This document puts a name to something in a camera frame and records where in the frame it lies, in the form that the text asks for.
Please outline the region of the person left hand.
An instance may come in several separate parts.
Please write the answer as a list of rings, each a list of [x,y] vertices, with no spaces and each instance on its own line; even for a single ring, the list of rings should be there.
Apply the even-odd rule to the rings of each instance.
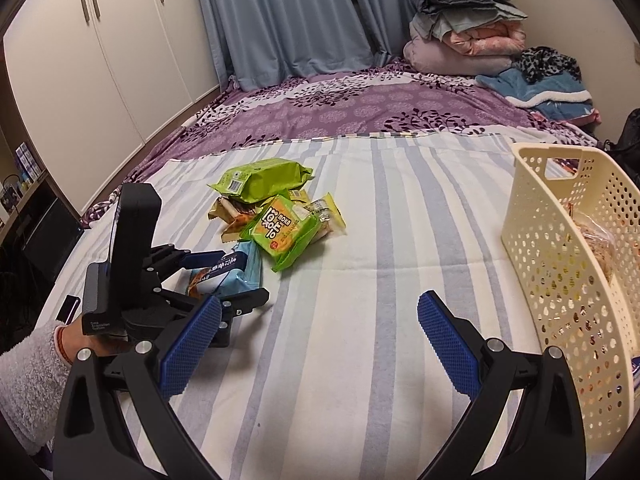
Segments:
[[[114,356],[131,348],[126,339],[105,335],[86,335],[82,331],[82,315],[68,325],[58,326],[54,331],[53,341],[58,355],[70,365],[82,349],[89,349],[96,356]]]

